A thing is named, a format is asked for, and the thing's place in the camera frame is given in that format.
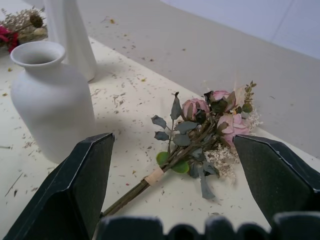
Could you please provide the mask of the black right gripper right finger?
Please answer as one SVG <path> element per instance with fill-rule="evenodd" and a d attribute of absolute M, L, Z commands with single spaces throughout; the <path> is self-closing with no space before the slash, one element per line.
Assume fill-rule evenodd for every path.
<path fill-rule="evenodd" d="M 283 212 L 320 210 L 320 173 L 284 143 L 236 135 L 238 153 L 251 194 L 268 223 Z"/>

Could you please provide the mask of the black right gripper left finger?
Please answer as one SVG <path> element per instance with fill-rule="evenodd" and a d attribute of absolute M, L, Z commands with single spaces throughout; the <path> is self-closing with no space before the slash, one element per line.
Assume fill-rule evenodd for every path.
<path fill-rule="evenodd" d="M 90 240 L 106 196 L 115 136 L 79 142 L 43 181 L 6 240 Z"/>

